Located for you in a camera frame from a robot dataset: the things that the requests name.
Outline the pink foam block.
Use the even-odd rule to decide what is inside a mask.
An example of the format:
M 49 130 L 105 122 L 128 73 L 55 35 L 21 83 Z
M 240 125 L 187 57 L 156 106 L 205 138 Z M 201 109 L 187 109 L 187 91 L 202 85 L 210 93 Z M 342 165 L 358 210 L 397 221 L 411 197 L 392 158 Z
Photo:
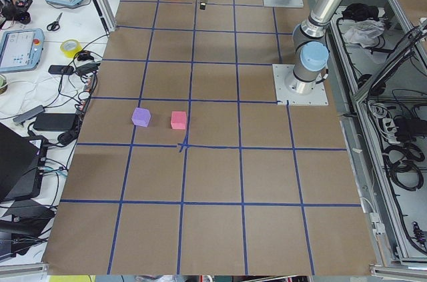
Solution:
M 187 113 L 185 111 L 171 112 L 171 128 L 176 130 L 186 130 Z

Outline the purple foam block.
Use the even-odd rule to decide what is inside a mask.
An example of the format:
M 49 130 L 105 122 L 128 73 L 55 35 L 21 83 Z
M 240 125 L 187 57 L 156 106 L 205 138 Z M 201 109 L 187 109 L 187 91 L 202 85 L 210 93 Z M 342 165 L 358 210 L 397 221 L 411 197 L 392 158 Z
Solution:
M 139 127 L 147 127 L 151 120 L 151 113 L 149 109 L 136 107 L 131 116 L 131 120 L 134 125 Z

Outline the yellow tape roll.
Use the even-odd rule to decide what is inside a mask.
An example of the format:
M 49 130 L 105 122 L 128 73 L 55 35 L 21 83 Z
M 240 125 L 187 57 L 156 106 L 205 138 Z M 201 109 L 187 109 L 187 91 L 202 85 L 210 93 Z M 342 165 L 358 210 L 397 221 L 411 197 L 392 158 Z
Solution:
M 81 43 L 76 39 L 68 39 L 60 45 L 60 50 L 69 59 L 74 58 L 83 50 Z

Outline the crumpled white cloth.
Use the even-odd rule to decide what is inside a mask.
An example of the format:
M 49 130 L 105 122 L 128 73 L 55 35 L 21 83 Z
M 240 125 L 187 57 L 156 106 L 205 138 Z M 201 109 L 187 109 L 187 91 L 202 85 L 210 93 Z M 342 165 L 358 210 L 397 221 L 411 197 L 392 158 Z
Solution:
M 381 21 L 359 21 L 350 26 L 343 34 L 343 39 L 346 43 L 359 44 L 362 47 L 373 47 L 384 31 L 385 24 Z

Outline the lower teach pendant tablet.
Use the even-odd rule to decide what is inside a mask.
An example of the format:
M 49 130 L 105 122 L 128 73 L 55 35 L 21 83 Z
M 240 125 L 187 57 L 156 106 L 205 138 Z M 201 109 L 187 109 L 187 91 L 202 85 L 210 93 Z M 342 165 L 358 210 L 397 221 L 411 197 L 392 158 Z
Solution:
M 41 58 L 44 39 L 41 29 L 5 32 L 1 39 L 1 72 L 34 70 Z

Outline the grey usb hub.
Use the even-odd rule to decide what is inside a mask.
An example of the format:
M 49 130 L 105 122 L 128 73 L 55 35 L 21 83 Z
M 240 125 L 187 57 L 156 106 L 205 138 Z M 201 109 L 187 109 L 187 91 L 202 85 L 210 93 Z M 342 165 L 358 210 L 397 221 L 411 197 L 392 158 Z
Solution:
M 24 113 L 19 114 L 18 116 L 13 118 L 13 122 L 16 124 L 24 124 L 24 122 L 31 120 L 38 116 L 40 113 L 44 113 L 45 108 L 42 105 L 38 105 Z

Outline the black power brick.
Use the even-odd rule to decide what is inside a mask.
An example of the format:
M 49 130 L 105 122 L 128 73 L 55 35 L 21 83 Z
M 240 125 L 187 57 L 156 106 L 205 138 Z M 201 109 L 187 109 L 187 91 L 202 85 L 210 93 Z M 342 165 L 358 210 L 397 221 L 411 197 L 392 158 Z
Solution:
M 36 131 L 68 131 L 74 127 L 75 120 L 73 113 L 40 113 L 33 128 Z

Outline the black laptop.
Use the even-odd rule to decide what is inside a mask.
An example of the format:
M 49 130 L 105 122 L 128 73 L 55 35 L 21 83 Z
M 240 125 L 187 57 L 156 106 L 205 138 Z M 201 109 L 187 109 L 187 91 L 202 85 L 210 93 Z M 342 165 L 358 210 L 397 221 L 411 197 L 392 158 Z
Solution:
M 1 202 L 37 197 L 47 157 L 47 139 L 22 137 L 1 125 Z

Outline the black handled scissors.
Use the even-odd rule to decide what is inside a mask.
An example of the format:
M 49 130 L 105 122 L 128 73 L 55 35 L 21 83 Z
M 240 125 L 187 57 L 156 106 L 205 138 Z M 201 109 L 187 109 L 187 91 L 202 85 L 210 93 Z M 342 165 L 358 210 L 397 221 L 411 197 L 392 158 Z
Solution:
M 46 26 L 46 30 L 48 30 L 48 31 L 50 31 L 50 32 L 56 32 L 56 31 L 58 31 L 58 30 L 60 29 L 60 24 L 59 24 L 59 22 L 60 22 L 60 19 L 61 19 L 61 17 L 62 17 L 62 14 L 63 14 L 63 13 L 60 13 L 60 14 L 57 16 L 56 20 L 54 20 L 54 21 L 52 21 L 50 24 L 48 24 L 48 25 Z

